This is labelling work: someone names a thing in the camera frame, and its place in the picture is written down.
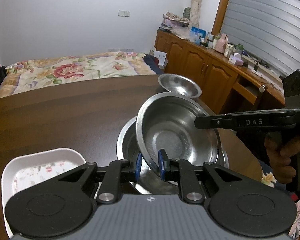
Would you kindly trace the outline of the right hand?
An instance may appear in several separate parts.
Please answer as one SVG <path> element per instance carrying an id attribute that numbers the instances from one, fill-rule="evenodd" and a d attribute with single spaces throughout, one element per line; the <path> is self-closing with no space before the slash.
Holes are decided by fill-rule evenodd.
<path id="1" fill-rule="evenodd" d="M 296 176 L 296 170 L 290 165 L 291 157 L 300 154 L 300 137 L 288 140 L 279 146 L 273 136 L 267 135 L 264 141 L 270 166 L 279 183 L 288 184 Z"/>

